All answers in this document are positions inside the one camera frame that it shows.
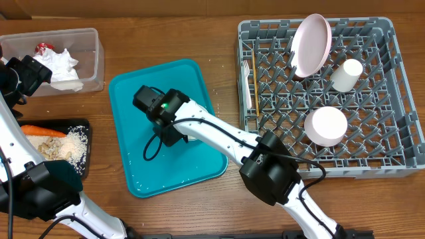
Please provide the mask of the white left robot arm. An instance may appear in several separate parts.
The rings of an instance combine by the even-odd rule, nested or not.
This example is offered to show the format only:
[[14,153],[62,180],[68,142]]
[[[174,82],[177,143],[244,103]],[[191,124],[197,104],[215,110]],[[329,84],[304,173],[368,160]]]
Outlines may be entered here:
[[85,238],[129,238],[121,219],[103,211],[83,191],[80,175],[65,160],[48,161],[30,143],[17,120],[15,105],[25,105],[52,72],[33,57],[1,63],[1,212],[8,214],[8,237],[14,217],[49,221],[44,238],[63,224]]

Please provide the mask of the red snack wrapper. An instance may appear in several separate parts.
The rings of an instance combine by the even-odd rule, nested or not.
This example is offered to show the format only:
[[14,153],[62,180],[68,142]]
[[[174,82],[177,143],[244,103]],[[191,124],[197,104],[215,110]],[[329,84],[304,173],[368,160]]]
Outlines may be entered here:
[[46,49],[54,50],[54,46],[45,42],[39,43],[35,47],[35,54],[43,55]]

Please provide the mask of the white napkin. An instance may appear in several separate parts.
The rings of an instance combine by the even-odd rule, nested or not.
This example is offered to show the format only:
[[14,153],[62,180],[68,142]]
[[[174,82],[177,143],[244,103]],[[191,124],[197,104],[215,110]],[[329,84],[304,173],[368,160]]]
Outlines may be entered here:
[[78,61],[71,57],[66,48],[62,53],[46,48],[41,53],[36,53],[33,58],[52,71],[50,85],[53,88],[75,92],[83,88],[83,83],[74,69]]

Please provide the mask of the wooden chopstick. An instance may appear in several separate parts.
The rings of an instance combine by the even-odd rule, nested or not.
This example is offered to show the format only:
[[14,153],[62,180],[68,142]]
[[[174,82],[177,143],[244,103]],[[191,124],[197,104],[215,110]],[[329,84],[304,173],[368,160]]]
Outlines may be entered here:
[[255,51],[252,49],[252,71],[253,71],[253,81],[254,81],[254,101],[256,106],[256,116],[260,117],[260,109],[258,102],[258,87],[257,87],[257,79],[256,79],[256,61],[255,61]]

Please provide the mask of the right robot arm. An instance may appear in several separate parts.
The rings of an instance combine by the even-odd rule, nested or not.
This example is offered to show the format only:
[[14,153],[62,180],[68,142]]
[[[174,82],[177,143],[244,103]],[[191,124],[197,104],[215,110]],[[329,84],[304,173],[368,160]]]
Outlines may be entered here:
[[307,192],[298,173],[299,163],[281,139],[243,131],[210,114],[176,89],[168,92],[142,86],[133,105],[153,124],[154,137],[168,147],[193,137],[218,150],[239,167],[245,187],[264,203],[280,205],[301,227],[306,238],[347,238],[345,229],[329,218]]

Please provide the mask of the pink bowl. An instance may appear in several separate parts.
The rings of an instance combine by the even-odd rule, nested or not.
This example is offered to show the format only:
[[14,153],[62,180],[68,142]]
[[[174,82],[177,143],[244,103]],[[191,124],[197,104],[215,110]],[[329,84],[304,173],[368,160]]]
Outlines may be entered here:
[[347,128],[348,122],[344,113],[331,106],[312,111],[304,121],[307,137],[322,147],[331,147],[340,143]]

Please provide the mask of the white plastic fork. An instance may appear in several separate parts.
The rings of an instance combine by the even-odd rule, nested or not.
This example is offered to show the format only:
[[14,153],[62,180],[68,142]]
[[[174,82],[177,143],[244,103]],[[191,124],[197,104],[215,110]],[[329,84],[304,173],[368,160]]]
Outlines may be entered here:
[[249,88],[249,83],[248,83],[250,68],[249,68],[247,60],[243,61],[243,67],[244,67],[244,83],[245,83],[245,90],[246,90],[245,102],[246,102],[246,107],[248,109],[251,109],[252,108],[252,100],[251,100],[251,96],[250,96],[250,88]]

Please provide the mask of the white plastic cup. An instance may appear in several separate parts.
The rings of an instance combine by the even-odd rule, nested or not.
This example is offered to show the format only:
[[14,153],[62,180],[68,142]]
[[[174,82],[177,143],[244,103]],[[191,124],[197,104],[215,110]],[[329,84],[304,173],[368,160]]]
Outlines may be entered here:
[[348,92],[354,88],[362,73],[361,62],[353,58],[348,59],[330,76],[332,87],[338,92]]

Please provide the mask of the large pink plate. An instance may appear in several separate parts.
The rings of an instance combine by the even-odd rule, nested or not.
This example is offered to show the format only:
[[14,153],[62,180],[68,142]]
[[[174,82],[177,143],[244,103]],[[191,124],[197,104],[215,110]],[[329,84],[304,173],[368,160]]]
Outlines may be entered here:
[[296,68],[297,77],[306,78],[321,69],[331,48],[331,36],[330,24],[320,14],[311,14],[301,22],[291,46],[291,66]]

